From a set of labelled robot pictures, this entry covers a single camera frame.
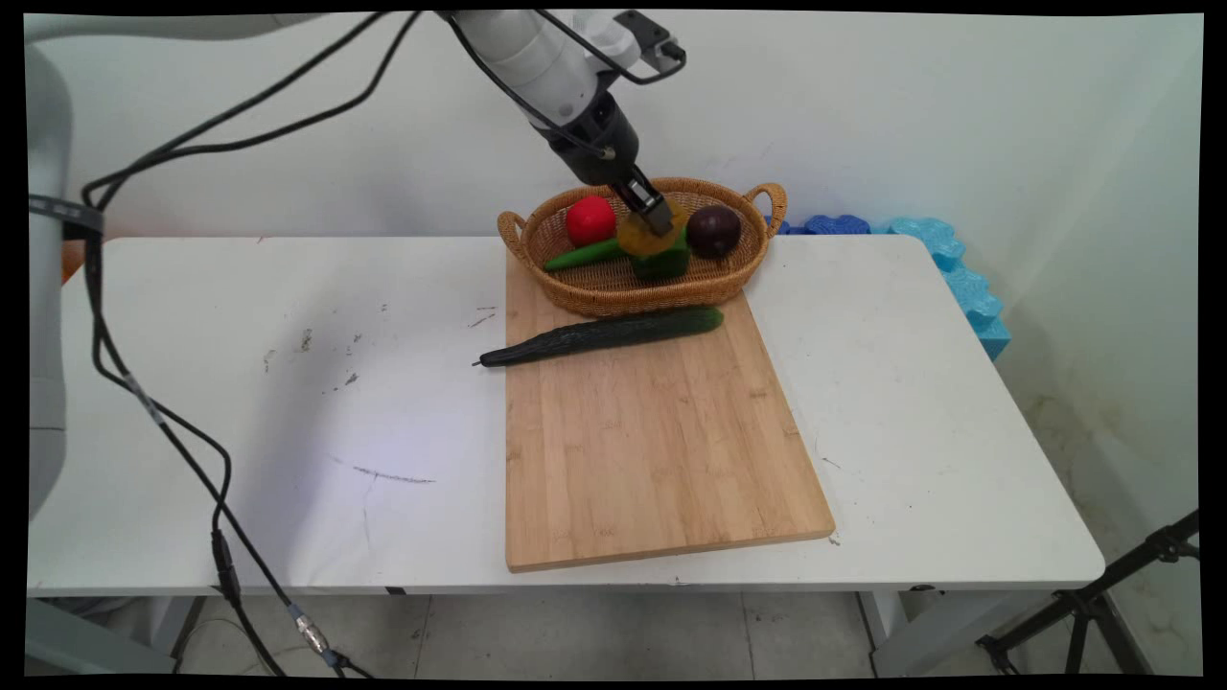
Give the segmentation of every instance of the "red tomato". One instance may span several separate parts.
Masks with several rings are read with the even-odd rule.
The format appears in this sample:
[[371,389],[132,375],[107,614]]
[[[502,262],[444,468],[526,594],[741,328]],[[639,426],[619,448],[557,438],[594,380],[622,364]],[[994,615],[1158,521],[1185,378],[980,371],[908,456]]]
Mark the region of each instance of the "red tomato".
[[617,216],[602,196],[584,196],[567,210],[567,237],[575,247],[587,247],[614,237]]

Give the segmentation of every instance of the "blue foam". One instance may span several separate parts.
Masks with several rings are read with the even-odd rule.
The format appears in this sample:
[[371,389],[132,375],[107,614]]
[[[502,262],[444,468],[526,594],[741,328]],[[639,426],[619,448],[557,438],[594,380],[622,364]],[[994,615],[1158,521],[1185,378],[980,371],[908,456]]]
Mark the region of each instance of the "blue foam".
[[[763,216],[767,219],[767,225],[771,225],[771,216]],[[779,223],[779,231],[775,235],[793,235],[796,231],[795,227],[788,225],[788,221]]]
[[879,227],[870,227],[856,216],[814,216],[804,226],[793,227],[788,221],[779,235],[908,235],[924,242],[941,276],[958,301],[972,330],[990,360],[1010,344],[1010,331],[1001,323],[1001,300],[989,292],[989,281],[963,264],[967,247],[955,238],[955,228],[937,219],[894,219]]
[[989,325],[975,331],[975,336],[980,339],[980,345],[984,346],[984,351],[989,354],[990,360],[996,360],[1001,350],[1010,344],[1010,331],[1001,323],[1001,319],[993,319]]
[[814,216],[805,221],[805,235],[869,235],[869,223],[856,216]]
[[973,329],[987,328],[1001,313],[1001,300],[989,292],[989,280],[968,269],[963,262],[941,275]]
[[967,247],[955,239],[955,228],[937,219],[894,219],[883,228],[885,235],[910,235],[929,248],[929,254],[944,271],[953,270]]

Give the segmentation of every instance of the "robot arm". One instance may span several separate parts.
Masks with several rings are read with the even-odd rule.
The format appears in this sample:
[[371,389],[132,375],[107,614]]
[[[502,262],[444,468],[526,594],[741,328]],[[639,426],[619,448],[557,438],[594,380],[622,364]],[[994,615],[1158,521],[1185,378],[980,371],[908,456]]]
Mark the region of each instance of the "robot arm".
[[[618,71],[585,54],[577,41],[535,10],[440,15],[487,75],[552,122],[551,128],[521,104],[537,134],[580,182],[609,185],[658,236],[671,230],[672,214],[664,196],[634,163],[639,138],[609,92]],[[587,34],[593,47],[622,70],[643,59],[665,72],[677,66],[671,55],[685,58],[669,32],[633,10],[612,18],[600,11],[577,10],[574,23],[579,34]]]
[[[479,66],[525,112],[550,149],[582,182],[609,185],[627,207],[666,235],[671,214],[664,196],[636,166],[639,139],[609,87],[618,76],[659,81],[681,69],[685,53],[663,27],[628,10],[609,17],[578,10],[574,29],[536,10],[442,11]],[[83,34],[147,36],[200,41],[247,38],[323,14],[185,17],[23,16],[26,43],[26,142],[29,214],[29,518],[40,507],[64,462],[64,372],[60,357],[59,221],[33,196],[63,199],[72,133],[67,88],[34,43]],[[596,52],[587,50],[584,41]],[[644,60],[658,72],[636,77]]]

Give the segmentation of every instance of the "basket handle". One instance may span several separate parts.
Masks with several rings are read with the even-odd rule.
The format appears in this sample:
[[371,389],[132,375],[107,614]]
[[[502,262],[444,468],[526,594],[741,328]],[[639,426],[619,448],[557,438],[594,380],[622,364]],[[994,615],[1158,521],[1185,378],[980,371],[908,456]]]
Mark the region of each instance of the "basket handle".
[[746,200],[753,204],[755,198],[764,192],[767,193],[767,198],[771,199],[771,225],[767,226],[767,238],[769,239],[775,237],[780,226],[784,225],[784,215],[788,212],[788,193],[774,182],[764,182],[746,192]]
[[524,246],[520,244],[520,233],[517,232],[515,226],[524,230],[526,223],[524,222],[524,219],[513,211],[503,211],[502,214],[498,214],[498,235],[503,237],[503,243],[507,244],[507,249],[512,253],[512,255],[519,259],[524,265],[529,265],[531,263],[529,262],[529,254],[524,249]]

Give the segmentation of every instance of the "green pepper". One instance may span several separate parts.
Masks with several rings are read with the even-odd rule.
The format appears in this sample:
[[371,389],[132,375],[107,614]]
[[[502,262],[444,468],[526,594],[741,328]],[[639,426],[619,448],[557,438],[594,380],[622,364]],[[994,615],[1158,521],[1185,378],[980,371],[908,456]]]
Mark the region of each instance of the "green pepper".
[[686,275],[690,266],[690,247],[686,244],[686,228],[677,235],[674,246],[650,257],[631,257],[631,269],[639,280],[665,280]]
[[580,247],[579,249],[567,252],[566,254],[560,254],[545,263],[545,270],[558,271],[562,269],[573,269],[575,266],[587,266],[588,264],[617,259],[618,257],[625,255],[626,252],[617,246],[617,237],[611,237],[602,242],[594,242],[588,247]]

